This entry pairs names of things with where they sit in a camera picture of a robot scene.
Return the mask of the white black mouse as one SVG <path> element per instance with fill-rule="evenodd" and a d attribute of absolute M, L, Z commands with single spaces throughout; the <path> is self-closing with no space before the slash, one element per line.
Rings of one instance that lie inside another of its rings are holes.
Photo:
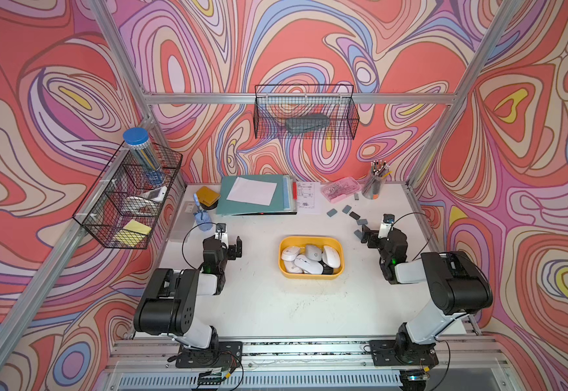
<path fill-rule="evenodd" d="M 333 275 L 341 267 L 341 258 L 339 252 L 331 247 L 324 246 L 321 253 L 321 265 L 323 267 L 323 275 Z"/>

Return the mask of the white round mouse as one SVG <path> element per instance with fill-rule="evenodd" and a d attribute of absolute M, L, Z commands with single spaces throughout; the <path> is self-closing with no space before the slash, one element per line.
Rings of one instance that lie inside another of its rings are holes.
<path fill-rule="evenodd" d="M 299 267 L 297 267 L 297 265 L 295 265 L 294 262 L 284 262 L 285 265 L 285 269 L 288 273 L 291 274 L 303 274 L 303 270 Z"/>

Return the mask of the white mouse with logo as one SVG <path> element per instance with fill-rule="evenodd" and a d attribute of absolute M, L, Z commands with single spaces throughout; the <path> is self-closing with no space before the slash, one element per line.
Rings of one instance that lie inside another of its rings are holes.
<path fill-rule="evenodd" d="M 324 271 L 321 263 L 307 258 L 304 254 L 298 255 L 294 260 L 294 264 L 304 273 L 310 275 L 321 275 Z"/>

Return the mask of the yellow storage box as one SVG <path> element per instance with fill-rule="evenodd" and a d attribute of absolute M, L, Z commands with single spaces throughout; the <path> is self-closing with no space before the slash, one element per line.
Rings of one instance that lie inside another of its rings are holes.
<path fill-rule="evenodd" d="M 335 248 L 340 255 L 341 258 L 341 267 L 337 272 L 333 275 L 310 275 L 303 272 L 303 274 L 291 274 L 288 273 L 285 269 L 284 261 L 281 259 L 282 250 L 289 246 L 299 246 L 301 248 L 301 254 L 305 252 L 305 246 L 307 244 L 314 244 L 323 250 L 323 247 L 328 245 Z M 279 259 L 278 265 L 282 274 L 289 279 L 298 279 L 298 280 L 334 280 L 338 278 L 345 269 L 345 260 L 344 260 L 344 251 L 342 249 L 342 245 L 340 242 L 334 238 L 327 237 L 327 236 L 288 236 L 286 237 L 280 244 L 279 249 Z"/>

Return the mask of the small white mouse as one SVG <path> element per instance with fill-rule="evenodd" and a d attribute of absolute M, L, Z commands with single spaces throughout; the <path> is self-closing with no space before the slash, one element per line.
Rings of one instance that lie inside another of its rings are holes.
<path fill-rule="evenodd" d="M 281 259 L 284 262 L 293 262 L 301 254 L 299 246 L 289 246 L 282 250 Z"/>

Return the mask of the silver grey mouse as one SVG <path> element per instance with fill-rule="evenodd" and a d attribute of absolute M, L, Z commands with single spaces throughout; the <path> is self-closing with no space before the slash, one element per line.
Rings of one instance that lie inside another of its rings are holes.
<path fill-rule="evenodd" d="M 313 262 L 321 262 L 322 261 L 322 250 L 321 250 L 321 248 L 319 248 L 318 246 L 316 246 L 314 244 L 307 244 L 305 246 L 304 255 L 309 261 L 313 261 Z"/>

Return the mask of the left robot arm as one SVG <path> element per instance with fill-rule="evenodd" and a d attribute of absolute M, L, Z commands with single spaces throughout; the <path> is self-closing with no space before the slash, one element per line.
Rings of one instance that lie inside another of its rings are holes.
<path fill-rule="evenodd" d="M 136 332 L 169 337 L 180 345 L 167 361 L 178 369 L 241 367 L 242 344 L 221 342 L 215 327 L 197 317 L 197 298 L 223 292 L 230 260 L 242 256 L 242 240 L 228 243 L 227 227 L 216 223 L 215 234 L 202 241 L 203 262 L 196 269 L 158 268 L 148 282 L 133 319 Z"/>

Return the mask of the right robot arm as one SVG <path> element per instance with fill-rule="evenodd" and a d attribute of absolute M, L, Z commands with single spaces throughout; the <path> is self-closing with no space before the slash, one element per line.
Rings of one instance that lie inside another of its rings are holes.
<path fill-rule="evenodd" d="M 378 230 L 362 226 L 358 237 L 362 244 L 378 251 L 384 280 L 392 285 L 425 283 L 430 293 L 430 301 L 417 316 L 401 324 L 393 339 L 369 343 L 373 364 L 435 367 L 438 337 L 468 314 L 492 305 L 489 281 L 463 251 L 420 252 L 410 261 L 408 237 L 396 228 L 391 214 L 383 216 Z"/>

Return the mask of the pink plastic clip box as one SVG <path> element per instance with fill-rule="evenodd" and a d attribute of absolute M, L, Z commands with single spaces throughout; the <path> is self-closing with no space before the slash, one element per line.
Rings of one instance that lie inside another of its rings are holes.
<path fill-rule="evenodd" d="M 352 177 L 345 177 L 338 181 L 324 185 L 320 192 L 331 204 L 340 202 L 349 196 L 359 192 L 361 185 Z"/>

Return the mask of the blue small cup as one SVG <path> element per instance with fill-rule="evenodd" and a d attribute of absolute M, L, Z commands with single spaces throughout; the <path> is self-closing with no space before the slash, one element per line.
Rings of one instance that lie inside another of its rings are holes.
<path fill-rule="evenodd" d="M 202 207 L 197 194 L 194 194 L 194 202 L 197 207 L 197 212 L 194 214 L 196 228 L 204 232 L 210 231 L 214 227 L 214 224 L 210 214 Z"/>

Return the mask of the mesh pen cup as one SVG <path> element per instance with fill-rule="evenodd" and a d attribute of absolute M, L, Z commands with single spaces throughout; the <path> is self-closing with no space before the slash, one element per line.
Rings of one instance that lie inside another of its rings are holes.
<path fill-rule="evenodd" d="M 373 161 L 370 173 L 362 187 L 362 195 L 366 199 L 375 200 L 378 198 L 381 187 L 390 174 L 390 168 L 386 161 Z"/>

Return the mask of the white paper sheet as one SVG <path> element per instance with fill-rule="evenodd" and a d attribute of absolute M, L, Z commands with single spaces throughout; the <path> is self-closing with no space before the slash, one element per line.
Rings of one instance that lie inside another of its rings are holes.
<path fill-rule="evenodd" d="M 269 206 L 277 190 L 274 182 L 236 178 L 226 199 L 234 202 Z"/>

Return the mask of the green folder stack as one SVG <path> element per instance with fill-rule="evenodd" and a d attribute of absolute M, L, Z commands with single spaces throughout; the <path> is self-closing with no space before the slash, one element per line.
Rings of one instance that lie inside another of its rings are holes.
<path fill-rule="evenodd" d="M 290 175 L 225 176 L 216 213 L 221 216 L 297 213 L 297 186 Z"/>

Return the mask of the white tape dispenser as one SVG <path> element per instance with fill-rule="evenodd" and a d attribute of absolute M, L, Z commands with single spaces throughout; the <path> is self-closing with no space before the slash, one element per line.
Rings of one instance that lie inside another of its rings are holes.
<path fill-rule="evenodd" d="M 124 215 L 151 217 L 158 213 L 167 195 L 167 187 L 162 186 L 140 195 L 128 196 L 121 205 Z"/>

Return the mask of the yellow sticky notes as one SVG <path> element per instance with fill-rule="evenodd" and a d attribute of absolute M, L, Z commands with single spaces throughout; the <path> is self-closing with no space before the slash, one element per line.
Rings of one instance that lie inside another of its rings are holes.
<path fill-rule="evenodd" d="M 114 242 L 126 248 L 137 248 L 148 238 L 152 228 L 132 219 L 114 235 Z"/>

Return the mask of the printed instruction sheet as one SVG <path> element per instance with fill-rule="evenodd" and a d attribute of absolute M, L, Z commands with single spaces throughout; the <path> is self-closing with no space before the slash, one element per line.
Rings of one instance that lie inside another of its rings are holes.
<path fill-rule="evenodd" d="M 296 210 L 297 214 L 319 214 L 319 182 L 297 182 L 296 184 Z"/>

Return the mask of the blue lid pencil jar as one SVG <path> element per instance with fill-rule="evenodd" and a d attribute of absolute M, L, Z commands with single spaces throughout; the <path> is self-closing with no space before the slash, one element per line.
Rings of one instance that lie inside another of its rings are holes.
<path fill-rule="evenodd" d="M 148 131 L 141 127 L 133 127 L 124 131 L 123 139 L 150 184 L 153 187 L 161 187 L 164 184 L 163 168 Z"/>

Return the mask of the dark eraser in basket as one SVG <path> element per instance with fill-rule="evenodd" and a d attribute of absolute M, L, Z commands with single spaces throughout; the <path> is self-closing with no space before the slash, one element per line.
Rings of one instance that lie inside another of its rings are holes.
<path fill-rule="evenodd" d="M 285 129 L 291 135 L 305 135 L 321 131 L 330 125 L 330 118 L 323 113 L 311 113 L 285 120 Z"/>

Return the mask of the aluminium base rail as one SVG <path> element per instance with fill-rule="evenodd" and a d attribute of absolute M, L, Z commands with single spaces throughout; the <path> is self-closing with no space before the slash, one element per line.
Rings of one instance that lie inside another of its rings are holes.
<path fill-rule="evenodd" d="M 521 390 L 493 337 L 444 337 L 433 364 L 399 364 L 379 337 L 227 338 L 221 354 L 181 363 L 177 344 L 121 340 L 96 390 Z"/>

